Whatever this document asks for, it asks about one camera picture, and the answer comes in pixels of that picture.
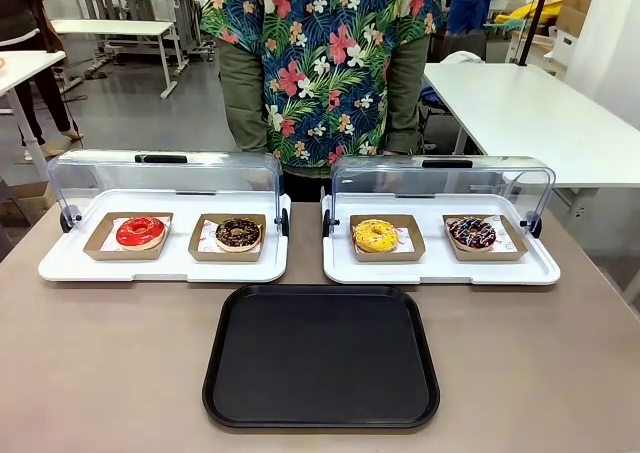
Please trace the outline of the person's left forearm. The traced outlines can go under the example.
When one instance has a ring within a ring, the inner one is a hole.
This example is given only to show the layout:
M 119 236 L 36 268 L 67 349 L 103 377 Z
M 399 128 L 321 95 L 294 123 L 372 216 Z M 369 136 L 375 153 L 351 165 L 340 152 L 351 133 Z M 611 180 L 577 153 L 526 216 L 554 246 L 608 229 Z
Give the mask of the person's left forearm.
M 428 36 L 400 45 L 387 70 L 385 155 L 410 155 L 418 144 L 418 100 L 429 48 Z

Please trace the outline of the person's right forearm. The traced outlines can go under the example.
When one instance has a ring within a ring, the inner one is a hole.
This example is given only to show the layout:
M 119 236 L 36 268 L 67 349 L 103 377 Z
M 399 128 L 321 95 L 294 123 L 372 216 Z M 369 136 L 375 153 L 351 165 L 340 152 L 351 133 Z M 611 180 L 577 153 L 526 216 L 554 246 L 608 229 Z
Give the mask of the person's right forearm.
M 235 144 L 243 152 L 268 153 L 262 59 L 222 40 L 217 49 L 226 121 Z

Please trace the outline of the yellow sprinkled donut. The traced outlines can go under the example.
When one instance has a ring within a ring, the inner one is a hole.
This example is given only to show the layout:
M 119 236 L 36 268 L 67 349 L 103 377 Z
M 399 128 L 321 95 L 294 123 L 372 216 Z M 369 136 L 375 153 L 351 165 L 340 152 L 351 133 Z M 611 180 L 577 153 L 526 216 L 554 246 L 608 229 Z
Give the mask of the yellow sprinkled donut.
M 367 219 L 353 228 L 356 246 L 367 253 L 389 253 L 399 243 L 399 233 L 394 225 L 379 219 Z

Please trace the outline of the chocolate sprinkled donut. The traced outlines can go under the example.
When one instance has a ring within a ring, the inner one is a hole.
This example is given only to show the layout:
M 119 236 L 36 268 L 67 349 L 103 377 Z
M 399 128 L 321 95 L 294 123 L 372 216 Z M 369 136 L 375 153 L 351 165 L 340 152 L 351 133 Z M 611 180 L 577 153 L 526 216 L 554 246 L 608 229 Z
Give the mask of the chocolate sprinkled donut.
M 217 245 L 230 253 L 248 252 L 259 244 L 261 236 L 260 225 L 242 217 L 224 220 L 215 231 Z

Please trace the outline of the brown cardboard donut tray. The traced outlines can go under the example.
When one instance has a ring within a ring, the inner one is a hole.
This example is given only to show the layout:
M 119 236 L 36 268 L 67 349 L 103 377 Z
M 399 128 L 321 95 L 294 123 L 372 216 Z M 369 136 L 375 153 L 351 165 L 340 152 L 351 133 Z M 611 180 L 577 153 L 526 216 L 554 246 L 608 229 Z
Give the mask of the brown cardboard donut tray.
M 156 247 L 145 251 L 128 251 L 116 242 L 116 231 L 132 217 L 155 217 L 165 226 L 165 237 Z M 91 234 L 83 251 L 96 261 L 154 261 L 160 257 L 169 237 L 173 214 L 169 212 L 112 212 L 107 213 Z
M 448 230 L 447 221 L 461 217 L 476 217 L 490 223 L 496 230 L 497 239 L 490 250 L 487 251 L 463 251 L 454 245 Z M 462 262 L 515 262 L 520 260 L 528 247 L 521 235 L 514 229 L 504 215 L 443 215 L 444 233 L 448 238 L 454 255 Z
M 262 236 L 259 244 L 248 252 L 226 252 L 216 243 L 215 231 L 217 226 L 224 220 L 233 217 L 248 218 L 258 223 L 261 227 Z M 261 255 L 265 236 L 266 216 L 264 214 L 202 214 L 196 222 L 189 242 L 188 252 L 198 262 L 255 263 Z
M 360 222 L 367 219 L 384 220 L 398 230 L 399 243 L 396 249 L 389 253 L 367 253 L 361 251 L 353 239 L 353 228 Z M 355 256 L 360 263 L 415 263 L 418 262 L 426 252 L 426 246 L 422 233 L 415 218 L 407 214 L 373 214 L 373 215 L 352 215 L 349 223 L 349 233 Z

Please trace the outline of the black plastic serving tray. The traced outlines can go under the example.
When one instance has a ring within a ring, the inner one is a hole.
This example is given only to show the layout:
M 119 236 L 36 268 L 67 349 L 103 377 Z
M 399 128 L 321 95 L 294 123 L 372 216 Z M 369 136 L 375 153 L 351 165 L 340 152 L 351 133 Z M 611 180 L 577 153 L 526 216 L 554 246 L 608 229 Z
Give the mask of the black plastic serving tray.
M 440 389 L 419 308 L 380 285 L 249 285 L 224 302 L 202 387 L 237 429 L 413 429 Z

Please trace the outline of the dark purple drizzled donut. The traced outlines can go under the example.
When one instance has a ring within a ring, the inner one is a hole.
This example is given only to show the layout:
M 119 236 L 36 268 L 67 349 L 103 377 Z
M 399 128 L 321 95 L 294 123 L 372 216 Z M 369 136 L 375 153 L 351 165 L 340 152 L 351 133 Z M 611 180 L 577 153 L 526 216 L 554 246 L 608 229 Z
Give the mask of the dark purple drizzled donut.
M 476 217 L 461 217 L 447 221 L 447 230 L 454 245 L 463 251 L 487 251 L 497 239 L 495 228 Z

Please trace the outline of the red glazed donut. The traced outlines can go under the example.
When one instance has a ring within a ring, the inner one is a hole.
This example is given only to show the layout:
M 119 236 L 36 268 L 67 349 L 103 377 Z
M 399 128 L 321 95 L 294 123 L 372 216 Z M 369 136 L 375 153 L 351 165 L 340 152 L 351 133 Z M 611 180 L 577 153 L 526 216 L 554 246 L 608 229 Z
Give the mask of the red glazed donut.
M 145 251 L 159 245 L 165 237 L 165 224 L 155 217 L 132 217 L 116 231 L 116 242 L 128 251 Z

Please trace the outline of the white display case base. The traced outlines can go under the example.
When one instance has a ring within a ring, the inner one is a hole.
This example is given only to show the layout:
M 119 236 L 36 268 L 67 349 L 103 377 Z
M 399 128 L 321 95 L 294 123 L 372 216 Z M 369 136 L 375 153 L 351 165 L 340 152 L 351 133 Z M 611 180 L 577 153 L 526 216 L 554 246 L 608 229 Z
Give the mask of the white display case base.
M 73 198 L 81 221 L 54 244 L 40 262 L 38 272 L 48 281 L 187 281 L 191 283 L 266 283 L 286 269 L 288 237 L 276 216 L 290 210 L 287 196 L 276 206 L 270 192 L 225 191 L 215 195 L 178 193 L 173 190 L 112 189 L 96 197 Z M 169 236 L 159 258 L 149 261 L 94 260 L 83 251 L 91 234 L 109 213 L 146 215 L 171 213 Z M 255 262 L 197 261 L 188 251 L 199 217 L 208 213 L 266 218 L 266 238 Z
M 460 261 L 446 237 L 445 215 L 499 215 L 518 227 L 521 215 L 507 199 L 490 194 L 441 193 L 431 197 L 398 198 L 392 193 L 339 193 L 327 196 L 322 210 L 337 223 L 323 238 L 326 275 L 343 284 L 475 284 L 552 285 L 560 268 L 540 240 L 520 230 L 527 252 L 515 261 Z M 360 262 L 351 233 L 355 215 L 381 219 L 411 215 L 426 251 L 417 261 Z

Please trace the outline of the clear display case lid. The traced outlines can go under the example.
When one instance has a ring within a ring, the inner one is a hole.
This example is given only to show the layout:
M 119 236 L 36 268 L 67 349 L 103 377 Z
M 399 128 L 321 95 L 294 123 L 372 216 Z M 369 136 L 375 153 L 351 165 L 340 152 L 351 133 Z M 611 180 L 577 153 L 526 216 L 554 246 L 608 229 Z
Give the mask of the clear display case lid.
M 331 168 L 323 235 L 351 214 L 504 215 L 537 238 L 555 172 L 530 157 L 349 156 Z
M 103 194 L 125 194 L 116 207 L 133 211 L 145 194 L 177 198 L 240 195 L 264 199 L 274 208 L 273 224 L 289 235 L 290 201 L 278 160 L 261 153 L 168 152 L 79 149 L 49 162 L 49 180 L 60 207 L 63 232 L 77 230 L 90 205 Z

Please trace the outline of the person in floral shirt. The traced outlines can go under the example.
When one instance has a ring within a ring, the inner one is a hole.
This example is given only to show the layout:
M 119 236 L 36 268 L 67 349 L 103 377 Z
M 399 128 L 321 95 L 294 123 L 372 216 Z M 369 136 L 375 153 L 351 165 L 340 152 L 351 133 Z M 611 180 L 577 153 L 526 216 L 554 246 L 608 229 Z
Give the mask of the person in floral shirt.
M 207 1 L 204 32 L 262 59 L 267 154 L 293 201 L 317 201 L 339 158 L 385 155 L 392 53 L 430 38 L 433 12 L 433 0 Z

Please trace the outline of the large white table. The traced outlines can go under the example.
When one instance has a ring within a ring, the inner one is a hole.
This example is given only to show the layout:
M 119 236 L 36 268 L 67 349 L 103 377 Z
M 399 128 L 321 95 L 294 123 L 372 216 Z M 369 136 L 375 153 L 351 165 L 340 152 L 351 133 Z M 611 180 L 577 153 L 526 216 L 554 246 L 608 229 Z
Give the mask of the large white table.
M 428 63 L 427 81 L 488 156 L 527 156 L 565 188 L 640 188 L 640 131 L 535 66 Z

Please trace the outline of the white desk with legs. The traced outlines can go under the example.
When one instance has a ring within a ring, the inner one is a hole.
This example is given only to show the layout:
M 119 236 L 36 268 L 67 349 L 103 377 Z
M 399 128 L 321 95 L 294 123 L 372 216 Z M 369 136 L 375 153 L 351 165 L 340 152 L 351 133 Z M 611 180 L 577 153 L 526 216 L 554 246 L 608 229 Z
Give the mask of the white desk with legs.
M 86 34 L 86 35 L 116 35 L 116 36 L 146 36 L 152 37 L 158 44 L 166 87 L 160 98 L 167 99 L 177 81 L 169 73 L 168 54 L 164 47 L 166 37 L 173 40 L 177 58 L 174 75 L 179 77 L 189 60 L 182 54 L 179 36 L 172 22 L 166 21 L 137 21 L 137 20 L 97 20 L 97 19 L 54 19 L 51 21 L 53 29 L 58 34 Z
M 13 111 L 14 120 L 22 132 L 36 170 L 43 181 L 48 181 L 47 161 L 34 137 L 16 93 L 16 86 L 63 60 L 63 51 L 7 51 L 0 52 L 0 96 L 5 96 Z

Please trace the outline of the black pole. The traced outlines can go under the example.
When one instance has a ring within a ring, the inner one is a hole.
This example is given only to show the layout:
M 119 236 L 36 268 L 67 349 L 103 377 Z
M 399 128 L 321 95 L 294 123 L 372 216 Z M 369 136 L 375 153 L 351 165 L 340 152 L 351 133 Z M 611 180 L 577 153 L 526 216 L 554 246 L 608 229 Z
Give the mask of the black pole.
M 522 48 L 520 57 L 517 61 L 517 65 L 520 67 L 524 67 L 527 65 L 527 58 L 529 55 L 529 51 L 531 49 L 531 45 L 533 44 L 533 40 L 534 40 L 536 30 L 540 21 L 542 10 L 544 8 L 544 3 L 545 3 L 545 0 L 538 0 L 536 2 L 536 9 L 534 11 L 533 17 L 531 18 L 531 23 L 529 25 L 527 37 L 526 37 L 524 46 Z

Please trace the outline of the cardboard box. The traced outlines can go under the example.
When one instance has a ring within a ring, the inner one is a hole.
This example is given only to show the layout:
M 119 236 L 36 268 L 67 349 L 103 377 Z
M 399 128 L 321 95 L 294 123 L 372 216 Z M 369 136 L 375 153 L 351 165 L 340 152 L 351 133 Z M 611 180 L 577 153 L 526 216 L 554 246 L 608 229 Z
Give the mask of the cardboard box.
M 592 0 L 563 0 L 556 21 L 559 31 L 579 37 Z

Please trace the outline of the person in dark clothes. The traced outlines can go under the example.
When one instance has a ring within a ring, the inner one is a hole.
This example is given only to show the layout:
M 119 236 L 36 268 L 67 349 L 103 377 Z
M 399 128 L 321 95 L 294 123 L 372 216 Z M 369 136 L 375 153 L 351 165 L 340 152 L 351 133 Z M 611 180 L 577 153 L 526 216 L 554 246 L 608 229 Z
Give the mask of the person in dark clothes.
M 0 0 L 0 52 L 51 52 L 53 50 L 49 21 L 43 7 L 43 0 Z M 58 132 L 73 142 L 83 135 L 69 118 L 62 100 L 52 68 L 46 66 L 32 78 L 15 87 L 20 105 L 31 132 L 41 150 L 47 156 L 56 156 L 55 150 L 48 148 L 34 110 L 30 84 L 34 83 L 47 106 Z

